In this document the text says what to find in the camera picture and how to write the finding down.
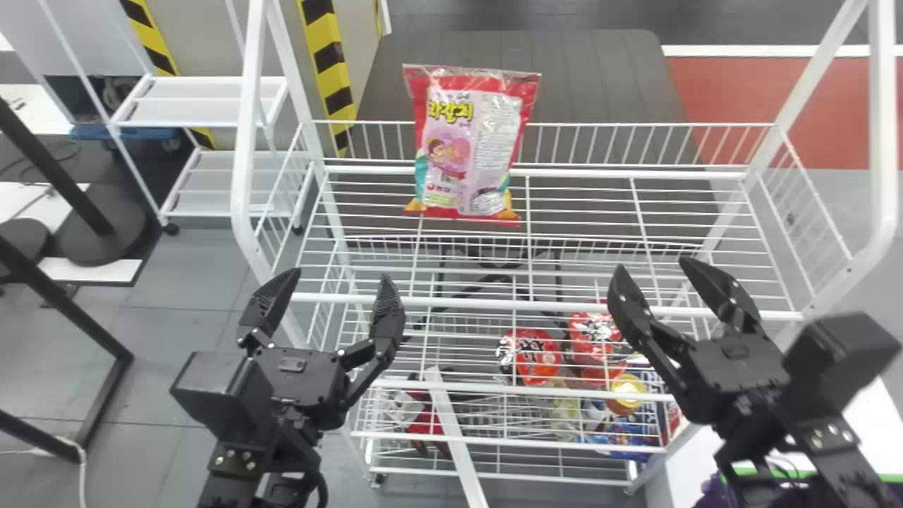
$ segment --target green strip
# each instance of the green strip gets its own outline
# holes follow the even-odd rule
[[[735,467],[734,472],[737,473],[738,476],[756,475],[758,473],[754,467]],[[786,478],[784,473],[777,469],[772,469],[771,474],[777,478]],[[791,478],[808,478],[809,476],[815,475],[815,471],[800,471],[799,474],[797,474],[796,470],[790,467],[787,469],[787,474],[790,475]],[[903,475],[879,475],[879,477],[885,484],[903,484]],[[724,475],[721,475],[721,481],[725,481]]]

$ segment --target white shelf unit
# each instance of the white shelf unit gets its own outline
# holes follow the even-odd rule
[[[522,221],[511,226],[403,215],[414,196],[412,122],[312,120],[281,11],[273,0],[252,0],[232,183],[239,247],[260,283],[302,269],[283,321],[295,347],[336,351],[366,337],[381,273],[395,281],[406,310],[408,338],[343,428],[363,469],[455,475],[471,506],[486,505],[480,478],[635,492],[661,471],[698,427],[681,421],[662,429],[661,419],[647,420],[644,444],[624,443],[611,428],[594,433],[582,412],[568,417],[549,407],[623,395],[608,383],[588,386],[570,354],[545,385],[525,386],[498,369],[499,340],[508,330],[539,328],[566,350],[573,313],[607,310],[601,300],[618,264],[658,319],[707,340],[716,320],[685,280],[681,256],[737,278],[778,343],[830,311],[884,256],[897,226],[896,108],[879,104],[894,104],[893,37],[873,50],[875,212],[864,248],[850,250],[787,132],[867,3],[847,1],[775,123],[528,125],[509,186]],[[247,219],[266,27],[300,119],[297,147],[311,161],[303,187],[315,189],[295,205],[311,211],[303,237],[285,234],[276,244]],[[349,145],[331,151],[344,156],[327,156],[321,139],[336,123],[348,127]],[[640,413],[673,401],[648,368],[631,369],[645,388],[630,395],[643,402]],[[429,408],[412,409],[426,428],[392,416],[388,402],[400,392],[429,394]],[[418,451],[415,441],[428,446]],[[623,453],[649,455],[611,455]],[[704,455],[688,467],[707,475],[711,452]]]
[[[260,79],[259,127],[273,125],[288,93],[285,77]],[[238,127],[240,76],[145,74],[110,118],[118,127]]]
[[[195,148],[185,163],[160,212],[166,217],[229,217],[229,194],[235,152]],[[304,179],[307,161],[303,153],[288,157],[288,151],[254,153],[255,174],[252,182],[250,213],[259,217],[264,210],[271,215],[292,216],[293,205]],[[286,186],[274,193],[277,182]]]
[[[107,127],[116,149],[122,155],[160,224],[166,226],[170,219],[177,217],[228,217],[230,178],[226,171],[231,171],[233,153],[223,151],[222,154],[212,155],[201,149],[190,129],[237,128],[242,77],[157,76],[144,48],[136,47],[133,37],[127,34],[130,28],[126,26],[126,18],[111,14],[108,19],[99,21],[105,24],[105,29],[119,33],[124,45],[140,63],[144,74],[116,108],[116,111],[108,114],[103,100],[94,90],[88,80],[88,75],[79,63],[78,56],[69,45],[66,33],[57,23],[56,16],[48,5],[48,0],[39,0],[39,4],[62,49],[78,73],[102,123]],[[223,4],[236,37],[237,49],[244,54],[244,34],[237,21],[234,2],[224,0]],[[271,162],[261,164],[269,165],[277,173],[285,172],[286,178],[297,180],[299,187],[292,190],[294,196],[291,197],[288,196],[290,193],[288,190],[279,190],[276,186],[265,188],[268,182],[275,182],[275,177],[272,175],[267,177],[265,174],[271,170],[262,168],[261,174],[255,177],[254,183],[256,192],[262,194],[260,202],[254,203],[258,212],[252,213],[259,215],[261,207],[274,206],[276,207],[274,210],[280,218],[291,218],[292,205],[278,204],[278,202],[283,200],[282,194],[285,194],[286,200],[296,197],[302,180],[297,174],[303,173],[307,163],[303,160],[304,157],[300,151],[292,151],[293,155],[288,157],[290,151],[276,150],[275,147],[275,124],[284,106],[285,98],[288,96],[286,77],[263,76],[259,79],[261,93],[256,98],[255,107],[260,109],[261,114],[257,118],[256,125],[263,131],[267,150],[258,151],[256,160],[262,160],[264,154],[267,154]],[[144,178],[138,171],[137,163],[122,141],[122,129],[133,127],[181,128],[194,145],[194,150],[162,205],[157,205]],[[291,163],[291,168],[285,170],[287,163]],[[268,196],[263,195],[267,193],[274,194],[276,197],[270,200]],[[267,205],[268,201],[275,201],[277,204]]]

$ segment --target white wire shelf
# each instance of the white wire shelf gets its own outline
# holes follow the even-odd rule
[[[260,79],[260,108],[274,124],[288,95],[284,77]],[[144,75],[111,117],[119,127],[225,127],[238,126],[240,76]]]
[[[260,217],[264,210],[270,217],[292,216],[306,172],[307,155],[293,152],[291,160],[287,155],[284,150],[276,151],[275,156],[268,151],[255,152],[251,217]],[[161,214],[169,218],[229,217],[234,160],[235,152],[230,150],[196,148],[163,202]],[[274,192],[280,174],[286,184]]]
[[[455,476],[454,463],[435,446],[426,456],[410,439],[356,437],[372,473]],[[481,479],[527,480],[627,487],[628,465],[592,450],[468,445]]]
[[[295,301],[322,301],[324,292],[339,301],[372,298],[385,272],[410,302],[475,287],[473,299],[506,300],[512,308],[537,306],[538,300],[552,310],[559,303],[604,299],[612,271],[623,264],[652,306],[708,315],[677,264],[680,256],[696,256],[732,273],[769,317],[800,317],[774,267],[742,174],[720,180],[728,186],[716,191],[708,186],[708,172],[641,180],[610,170],[575,180],[523,176],[515,169],[513,208],[524,219],[512,227],[403,215],[414,195],[410,174],[356,171],[327,168],[329,184],[316,196],[296,254],[303,282],[321,287],[295,293]],[[711,210],[700,212],[701,206]],[[733,221],[708,247],[706,235],[724,213],[719,206],[735,207]],[[336,223],[343,236],[333,229]],[[329,290],[335,285],[344,290]]]
[[[598,399],[449,391],[451,405],[441,406],[429,394],[376,386],[361,400],[350,434],[372,472],[452,475],[447,443],[457,441],[480,477],[627,486],[627,462],[666,453],[683,431],[659,425],[671,407],[663,401],[643,404],[631,423],[601,423],[588,409],[601,406]],[[442,412],[457,422],[459,437],[444,431]]]

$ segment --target hazard stripe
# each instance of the hazard stripe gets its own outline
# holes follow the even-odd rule
[[[377,19],[377,39],[383,38],[383,21],[379,12],[379,0],[373,0],[373,15]]]
[[[358,113],[332,0],[298,0],[298,11],[326,118],[354,120]],[[349,143],[349,126],[331,124],[330,128],[336,147],[344,152]]]
[[[160,33],[160,29],[151,15],[151,10],[148,8],[146,0],[119,0],[119,3],[122,5],[123,10],[126,11],[129,24],[135,30],[138,41],[144,46],[144,50],[157,70],[157,74],[160,76],[179,76],[179,67],[176,66],[175,60],[172,59],[172,53],[170,53],[169,47],[163,39],[163,34]],[[193,128],[191,132],[194,134],[195,139],[198,140],[198,145],[211,150],[216,148],[209,129]]]

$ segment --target red snack bag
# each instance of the red snack bag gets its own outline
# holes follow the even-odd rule
[[[404,65],[414,103],[416,196],[405,213],[520,221],[509,170],[533,111],[539,74]]]

